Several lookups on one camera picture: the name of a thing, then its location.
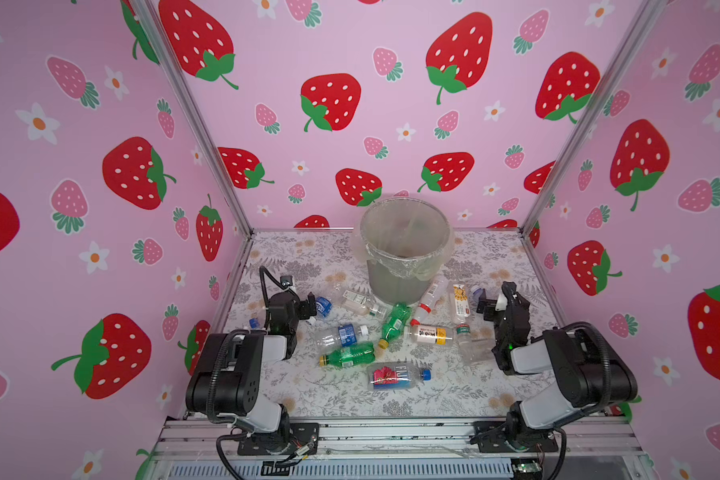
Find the peacock flower label bottle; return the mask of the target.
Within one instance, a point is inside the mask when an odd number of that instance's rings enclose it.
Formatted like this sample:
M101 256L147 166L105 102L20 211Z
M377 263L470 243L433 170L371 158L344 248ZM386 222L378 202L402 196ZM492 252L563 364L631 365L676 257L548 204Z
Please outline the peacock flower label bottle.
M471 315L468 291L464 284L453 283L451 286L451 317L455 324L466 323Z

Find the square clear bottle green cap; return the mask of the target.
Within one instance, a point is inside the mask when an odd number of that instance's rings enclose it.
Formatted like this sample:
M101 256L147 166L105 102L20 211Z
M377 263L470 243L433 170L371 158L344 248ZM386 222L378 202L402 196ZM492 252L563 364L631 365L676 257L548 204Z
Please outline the square clear bottle green cap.
M455 329L455 340L462 360L467 365L487 362L494 359L492 338L474 338L468 324L459 324Z

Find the green bottle yellow cap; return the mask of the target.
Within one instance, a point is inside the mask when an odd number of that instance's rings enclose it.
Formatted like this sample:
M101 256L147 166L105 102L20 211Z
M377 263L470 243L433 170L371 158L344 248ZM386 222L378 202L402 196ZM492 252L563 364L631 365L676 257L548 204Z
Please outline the green bottle yellow cap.
M319 359L320 367L350 368L371 364L376 360L375 346L372 342L363 342L341 347Z

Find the Fiji bottle blue cap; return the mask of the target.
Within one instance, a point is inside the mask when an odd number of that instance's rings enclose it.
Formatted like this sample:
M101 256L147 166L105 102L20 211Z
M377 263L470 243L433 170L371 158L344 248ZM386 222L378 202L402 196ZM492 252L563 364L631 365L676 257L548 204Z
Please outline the Fiji bottle blue cap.
M428 365L411 362L375 363L368 369L373 390L408 390L432 379Z

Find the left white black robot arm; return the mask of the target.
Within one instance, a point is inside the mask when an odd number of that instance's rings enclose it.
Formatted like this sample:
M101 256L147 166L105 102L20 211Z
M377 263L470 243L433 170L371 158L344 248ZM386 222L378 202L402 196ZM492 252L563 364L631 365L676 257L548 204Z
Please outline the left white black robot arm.
M263 364L291 358L299 322L317 314L315 296L302 300L288 289L269 298L265 307L265 329L208 337L186 390L188 412L229 428L217 439L221 459L226 442L237 444L239 456L284 455L289 461L317 451L319 425L292 422L285 405L260 392Z

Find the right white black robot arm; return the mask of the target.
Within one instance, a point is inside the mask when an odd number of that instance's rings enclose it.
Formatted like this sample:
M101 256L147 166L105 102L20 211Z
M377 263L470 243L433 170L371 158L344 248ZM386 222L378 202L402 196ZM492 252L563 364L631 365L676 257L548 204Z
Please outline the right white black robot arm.
M557 429L637 398L636 377L593 325L575 322L531 340L530 303L518 293L481 299L477 311L494 324L492 352L502 372L553 374L551 385L515 402L501 424L474 424L470 442L480 451L543 447Z

